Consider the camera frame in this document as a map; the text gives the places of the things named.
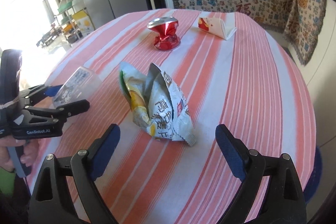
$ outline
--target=crushed snack bag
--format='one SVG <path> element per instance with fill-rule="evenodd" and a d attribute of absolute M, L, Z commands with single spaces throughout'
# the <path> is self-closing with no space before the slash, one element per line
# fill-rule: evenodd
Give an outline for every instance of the crushed snack bag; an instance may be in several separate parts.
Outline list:
<path fill-rule="evenodd" d="M 190 146 L 196 143 L 182 90 L 160 67 L 151 63 L 146 76 L 122 62 L 119 83 L 136 125 L 155 138 L 184 140 Z"/>

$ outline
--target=striped tablecloth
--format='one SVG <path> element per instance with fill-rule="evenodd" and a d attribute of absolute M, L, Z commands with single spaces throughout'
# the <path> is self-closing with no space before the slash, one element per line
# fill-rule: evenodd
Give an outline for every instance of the striped tablecloth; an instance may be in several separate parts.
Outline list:
<path fill-rule="evenodd" d="M 155 50 L 156 33 L 146 28 L 150 20 L 163 16 L 179 20 L 181 45 L 171 52 Z M 230 40 L 222 40 L 197 28 L 199 16 L 234 20 L 237 31 Z M 96 185 L 120 224 L 217 222 L 240 185 L 214 140 L 220 123 L 263 155 L 290 154 L 304 187 L 313 168 L 316 132 L 300 71 L 252 19 L 240 13 L 227 16 L 168 9 L 132 13 L 79 42 L 46 84 L 64 83 L 79 66 L 95 71 L 102 84 L 89 99 L 89 111 L 65 124 L 61 138 L 40 141 L 28 177 L 31 189 L 46 154 L 62 157 L 88 148 L 111 123 L 120 125 L 121 139 Z M 121 61 L 145 74 L 153 62 L 172 76 L 189 104 L 198 138 L 194 147 L 154 140 L 132 122 L 119 90 Z M 257 215 L 266 182 L 265 178 L 248 219 Z M 85 219 L 73 181 L 69 188 L 79 216 Z"/>

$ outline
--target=green basket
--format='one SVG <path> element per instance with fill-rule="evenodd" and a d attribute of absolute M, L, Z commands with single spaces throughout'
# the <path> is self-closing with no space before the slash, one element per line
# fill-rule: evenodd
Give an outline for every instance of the green basket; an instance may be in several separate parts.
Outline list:
<path fill-rule="evenodd" d="M 72 6 L 72 0 L 62 4 L 57 10 L 61 14 L 62 12 L 65 12 L 67 9 L 69 9 Z"/>

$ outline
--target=crushed soda can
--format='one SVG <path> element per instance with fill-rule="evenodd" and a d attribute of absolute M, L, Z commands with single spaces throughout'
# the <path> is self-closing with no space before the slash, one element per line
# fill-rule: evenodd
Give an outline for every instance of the crushed soda can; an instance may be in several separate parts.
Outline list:
<path fill-rule="evenodd" d="M 179 21 L 174 17 L 161 17 L 152 20 L 147 28 L 159 33 L 155 37 L 154 47 L 159 51 L 170 51 L 180 45 L 180 38 L 176 35 Z"/>

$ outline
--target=hand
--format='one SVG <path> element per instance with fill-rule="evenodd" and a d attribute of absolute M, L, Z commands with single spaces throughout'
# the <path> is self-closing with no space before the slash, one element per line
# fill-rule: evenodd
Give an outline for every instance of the hand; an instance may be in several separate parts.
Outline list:
<path fill-rule="evenodd" d="M 16 140 L 12 136 L 6 136 L 0 139 L 0 167 L 6 171 L 12 172 L 14 165 L 9 157 L 6 146 L 21 146 L 26 143 L 25 140 Z M 31 166 L 36 160 L 38 153 L 39 143 L 38 140 L 31 140 L 29 144 L 24 146 L 24 154 L 20 160 L 26 166 Z"/>

